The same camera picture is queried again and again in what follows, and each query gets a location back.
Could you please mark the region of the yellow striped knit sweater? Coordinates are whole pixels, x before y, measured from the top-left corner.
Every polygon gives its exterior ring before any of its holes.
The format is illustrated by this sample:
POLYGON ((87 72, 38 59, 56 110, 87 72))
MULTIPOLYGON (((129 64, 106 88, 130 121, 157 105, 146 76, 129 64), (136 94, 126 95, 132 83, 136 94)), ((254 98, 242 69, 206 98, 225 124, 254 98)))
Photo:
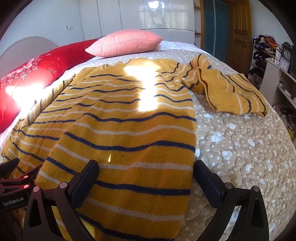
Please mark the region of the yellow striped knit sweater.
POLYGON ((184 65, 132 59, 84 68, 20 119, 4 162, 16 179, 42 165, 35 186, 69 182, 90 160, 98 176, 76 212, 94 240, 174 240, 189 203, 197 121, 190 92, 211 108, 266 115, 242 74, 225 75, 203 54, 184 65))

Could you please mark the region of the red floral long pillow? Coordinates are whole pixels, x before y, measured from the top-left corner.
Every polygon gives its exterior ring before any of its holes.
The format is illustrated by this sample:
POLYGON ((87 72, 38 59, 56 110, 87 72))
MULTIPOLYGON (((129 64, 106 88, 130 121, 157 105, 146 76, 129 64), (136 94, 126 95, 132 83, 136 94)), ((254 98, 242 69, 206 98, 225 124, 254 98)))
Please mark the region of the red floral long pillow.
POLYGON ((56 81, 64 72, 93 55, 85 51, 96 39, 72 43, 41 54, 1 78, 1 132, 13 122, 21 106, 38 90, 56 81))

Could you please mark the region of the white curved headboard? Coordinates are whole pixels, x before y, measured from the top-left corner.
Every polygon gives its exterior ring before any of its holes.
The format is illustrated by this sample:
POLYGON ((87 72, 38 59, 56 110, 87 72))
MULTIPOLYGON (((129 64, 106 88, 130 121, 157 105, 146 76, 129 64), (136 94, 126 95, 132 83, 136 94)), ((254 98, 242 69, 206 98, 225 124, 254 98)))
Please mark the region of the white curved headboard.
POLYGON ((30 59, 59 46, 53 41, 39 36, 20 39, 1 54, 1 68, 16 68, 30 59))

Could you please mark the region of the white open shelf unit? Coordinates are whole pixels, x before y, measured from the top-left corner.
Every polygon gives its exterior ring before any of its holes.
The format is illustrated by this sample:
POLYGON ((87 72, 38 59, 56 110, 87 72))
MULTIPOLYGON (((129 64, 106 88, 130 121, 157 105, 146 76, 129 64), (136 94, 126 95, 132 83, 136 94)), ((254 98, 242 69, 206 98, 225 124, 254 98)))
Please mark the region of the white open shelf unit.
POLYGON ((295 110, 295 45, 288 72, 278 66, 282 44, 270 35, 258 35, 252 40, 253 54, 249 80, 274 108, 286 106, 295 110))

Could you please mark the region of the small purple alarm clock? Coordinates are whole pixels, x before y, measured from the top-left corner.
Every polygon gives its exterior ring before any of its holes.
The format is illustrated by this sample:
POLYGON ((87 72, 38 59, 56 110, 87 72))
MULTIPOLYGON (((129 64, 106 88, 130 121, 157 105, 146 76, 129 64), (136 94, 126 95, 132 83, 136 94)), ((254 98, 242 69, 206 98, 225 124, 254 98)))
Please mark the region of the small purple alarm clock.
POLYGON ((288 72, 290 67, 290 61, 286 60, 284 57, 281 57, 278 66, 281 70, 288 72))

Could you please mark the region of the pink square pillow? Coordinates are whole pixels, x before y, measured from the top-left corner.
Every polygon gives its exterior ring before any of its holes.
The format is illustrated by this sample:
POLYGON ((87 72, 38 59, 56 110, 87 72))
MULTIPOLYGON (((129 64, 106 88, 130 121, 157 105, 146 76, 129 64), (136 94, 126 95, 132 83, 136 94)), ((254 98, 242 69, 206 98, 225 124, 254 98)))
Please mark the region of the pink square pillow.
POLYGON ((85 52, 102 58, 143 53, 156 49, 162 40, 147 30, 121 30, 95 41, 85 52))

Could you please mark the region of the dark mantel clock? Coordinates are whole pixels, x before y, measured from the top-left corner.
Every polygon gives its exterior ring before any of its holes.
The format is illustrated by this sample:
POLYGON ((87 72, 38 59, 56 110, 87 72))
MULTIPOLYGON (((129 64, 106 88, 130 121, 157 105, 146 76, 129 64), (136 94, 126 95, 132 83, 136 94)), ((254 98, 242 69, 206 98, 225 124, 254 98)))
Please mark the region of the dark mantel clock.
POLYGON ((283 42, 281 56, 285 60, 287 60, 288 62, 291 62, 291 59, 292 59, 292 46, 288 42, 283 42))

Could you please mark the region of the brown wooden door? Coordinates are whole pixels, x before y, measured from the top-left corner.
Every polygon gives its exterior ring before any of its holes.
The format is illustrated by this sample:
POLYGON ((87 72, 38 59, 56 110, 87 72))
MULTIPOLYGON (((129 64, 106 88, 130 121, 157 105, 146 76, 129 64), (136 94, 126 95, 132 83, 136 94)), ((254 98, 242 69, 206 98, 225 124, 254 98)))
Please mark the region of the brown wooden door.
POLYGON ((252 57, 252 14, 249 1, 228 2, 226 64, 248 75, 252 57))

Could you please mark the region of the white glossy wardrobe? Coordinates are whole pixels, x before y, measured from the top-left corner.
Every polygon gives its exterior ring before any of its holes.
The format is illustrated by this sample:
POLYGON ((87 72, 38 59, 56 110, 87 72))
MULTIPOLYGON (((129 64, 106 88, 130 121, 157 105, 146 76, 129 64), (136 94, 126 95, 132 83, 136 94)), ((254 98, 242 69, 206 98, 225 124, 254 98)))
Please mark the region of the white glossy wardrobe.
POLYGON ((148 30, 166 41, 194 44, 193 1, 79 1, 83 35, 98 39, 120 30, 148 30))

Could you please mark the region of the white wall socket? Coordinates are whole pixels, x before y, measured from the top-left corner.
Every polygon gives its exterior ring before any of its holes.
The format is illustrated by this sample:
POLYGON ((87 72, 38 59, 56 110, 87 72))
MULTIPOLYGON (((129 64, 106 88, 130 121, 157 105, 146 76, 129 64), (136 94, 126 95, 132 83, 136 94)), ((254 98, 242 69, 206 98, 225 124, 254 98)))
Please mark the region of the white wall socket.
POLYGON ((66 30, 66 31, 68 31, 68 30, 72 30, 72 29, 73 29, 72 26, 66 26, 66 27, 65 27, 65 30, 66 30))

